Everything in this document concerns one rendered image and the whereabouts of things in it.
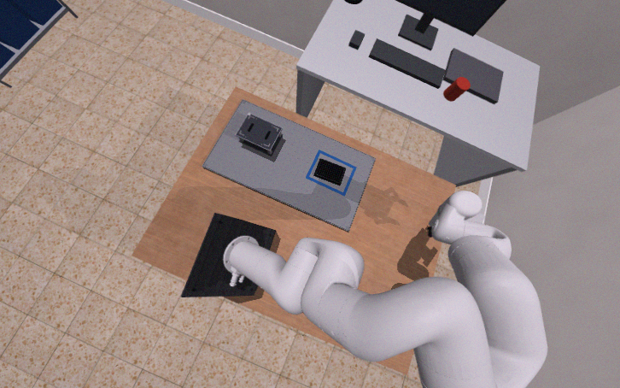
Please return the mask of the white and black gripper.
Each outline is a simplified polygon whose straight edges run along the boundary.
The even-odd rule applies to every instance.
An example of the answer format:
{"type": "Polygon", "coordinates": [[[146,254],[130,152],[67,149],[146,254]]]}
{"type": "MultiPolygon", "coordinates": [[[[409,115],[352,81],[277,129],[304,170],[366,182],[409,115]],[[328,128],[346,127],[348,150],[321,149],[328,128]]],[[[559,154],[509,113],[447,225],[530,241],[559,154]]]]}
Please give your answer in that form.
{"type": "Polygon", "coordinates": [[[429,222],[429,227],[428,227],[428,230],[429,230],[428,231],[428,236],[429,237],[432,237],[431,229],[433,227],[434,222],[437,220],[437,218],[438,218],[438,213],[436,212],[435,215],[432,217],[432,219],[429,222]]]}

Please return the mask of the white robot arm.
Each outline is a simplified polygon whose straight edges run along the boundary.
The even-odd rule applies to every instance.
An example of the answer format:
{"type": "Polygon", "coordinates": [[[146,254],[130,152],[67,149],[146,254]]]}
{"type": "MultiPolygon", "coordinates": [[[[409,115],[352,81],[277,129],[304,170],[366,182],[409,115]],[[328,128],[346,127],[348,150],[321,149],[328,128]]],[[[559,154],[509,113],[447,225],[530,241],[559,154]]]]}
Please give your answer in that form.
{"type": "Polygon", "coordinates": [[[526,388],[547,357],[540,301],[509,260],[510,239],[481,224],[481,209],[478,195],[457,191],[437,210],[432,237],[451,244],[458,281],[426,277],[370,294],[358,290],[361,254],[320,238],[302,238],[285,261],[241,236],[223,261],[230,286],[247,277],[362,360],[414,350],[423,388],[526,388]]]}

